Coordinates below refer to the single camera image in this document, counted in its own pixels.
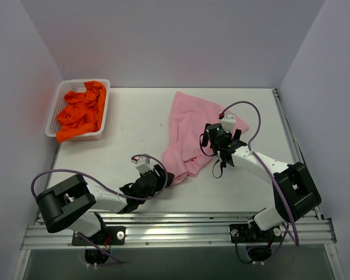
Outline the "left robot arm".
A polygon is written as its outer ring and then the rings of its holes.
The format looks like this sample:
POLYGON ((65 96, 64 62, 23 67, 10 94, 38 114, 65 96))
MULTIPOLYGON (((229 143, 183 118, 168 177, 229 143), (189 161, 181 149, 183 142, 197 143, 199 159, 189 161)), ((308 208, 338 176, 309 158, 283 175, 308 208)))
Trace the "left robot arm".
POLYGON ((86 176, 76 172, 34 196, 49 233, 71 229, 84 235, 92 244, 100 244, 109 236, 109 230, 96 209, 115 214, 131 213, 169 187, 174 179, 174 174, 159 164, 147 166, 135 182, 120 187, 118 191, 88 184, 86 176))

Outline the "pink t-shirt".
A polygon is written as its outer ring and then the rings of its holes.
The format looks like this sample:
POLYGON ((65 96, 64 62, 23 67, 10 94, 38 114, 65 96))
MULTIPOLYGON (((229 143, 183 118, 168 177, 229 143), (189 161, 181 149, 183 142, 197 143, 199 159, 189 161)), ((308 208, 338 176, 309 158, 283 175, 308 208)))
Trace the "pink t-shirt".
POLYGON ((211 160, 212 150, 200 148, 200 135, 205 124, 219 122, 223 106, 176 92, 169 115, 169 140, 162 154, 162 163, 169 173, 174 174, 172 184, 182 183, 188 176, 196 177, 211 160))

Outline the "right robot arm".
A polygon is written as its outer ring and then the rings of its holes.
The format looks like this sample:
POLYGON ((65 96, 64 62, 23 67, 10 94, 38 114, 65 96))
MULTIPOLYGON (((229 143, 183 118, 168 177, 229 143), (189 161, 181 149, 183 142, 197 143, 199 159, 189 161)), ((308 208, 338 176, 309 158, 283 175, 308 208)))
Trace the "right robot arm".
POLYGON ((264 208, 252 217, 247 233, 253 240, 262 240, 268 230, 283 223, 294 223, 321 204, 320 193, 307 166, 289 164, 251 151, 248 145, 223 129, 221 123, 206 124, 201 146, 209 146, 221 168, 241 168, 272 185, 274 206, 264 208))

